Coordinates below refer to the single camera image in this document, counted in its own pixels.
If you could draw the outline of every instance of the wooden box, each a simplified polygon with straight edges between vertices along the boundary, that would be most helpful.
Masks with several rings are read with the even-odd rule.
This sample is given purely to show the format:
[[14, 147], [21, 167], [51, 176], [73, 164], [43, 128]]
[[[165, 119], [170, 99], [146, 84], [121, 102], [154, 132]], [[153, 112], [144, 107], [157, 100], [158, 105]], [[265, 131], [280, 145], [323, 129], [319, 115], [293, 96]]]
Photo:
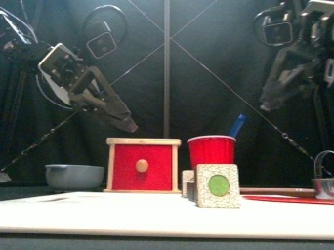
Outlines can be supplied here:
[[181, 192], [178, 190], [180, 139], [109, 138], [110, 192]]

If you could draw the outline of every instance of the white table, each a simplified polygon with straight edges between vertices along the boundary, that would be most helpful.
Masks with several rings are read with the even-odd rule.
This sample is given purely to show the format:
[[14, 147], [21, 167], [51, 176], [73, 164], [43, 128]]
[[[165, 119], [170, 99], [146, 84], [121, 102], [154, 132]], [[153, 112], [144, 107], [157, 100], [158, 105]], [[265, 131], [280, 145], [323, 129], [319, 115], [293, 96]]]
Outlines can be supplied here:
[[332, 205], [198, 208], [181, 194], [77, 192], [3, 201], [0, 212], [0, 233], [334, 241]]

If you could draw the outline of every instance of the gray bowl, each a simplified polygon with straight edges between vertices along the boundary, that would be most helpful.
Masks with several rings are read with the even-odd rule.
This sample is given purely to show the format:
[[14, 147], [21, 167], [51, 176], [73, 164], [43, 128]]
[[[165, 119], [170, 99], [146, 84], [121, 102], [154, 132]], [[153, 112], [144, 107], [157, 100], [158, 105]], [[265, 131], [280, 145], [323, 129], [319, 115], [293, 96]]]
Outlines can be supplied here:
[[86, 165], [46, 165], [47, 184], [55, 191], [96, 190], [102, 184], [105, 168]]

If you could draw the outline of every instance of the green oval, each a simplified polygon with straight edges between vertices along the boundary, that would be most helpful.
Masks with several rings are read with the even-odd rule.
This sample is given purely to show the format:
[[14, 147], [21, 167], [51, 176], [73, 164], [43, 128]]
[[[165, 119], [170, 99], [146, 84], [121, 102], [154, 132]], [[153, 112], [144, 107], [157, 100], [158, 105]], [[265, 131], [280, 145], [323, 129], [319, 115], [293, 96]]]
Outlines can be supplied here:
[[230, 190], [230, 183], [225, 176], [216, 175], [209, 180], [209, 190], [217, 197], [222, 197]]

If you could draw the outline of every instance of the red box face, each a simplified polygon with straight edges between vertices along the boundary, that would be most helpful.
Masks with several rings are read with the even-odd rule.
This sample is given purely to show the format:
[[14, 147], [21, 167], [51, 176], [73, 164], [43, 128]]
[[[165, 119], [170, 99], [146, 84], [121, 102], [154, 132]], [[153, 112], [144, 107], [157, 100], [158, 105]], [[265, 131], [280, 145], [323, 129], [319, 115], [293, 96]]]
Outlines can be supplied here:
[[[137, 163], [146, 160], [149, 168], [140, 172]], [[114, 190], [173, 189], [173, 147], [170, 145], [116, 144]]]

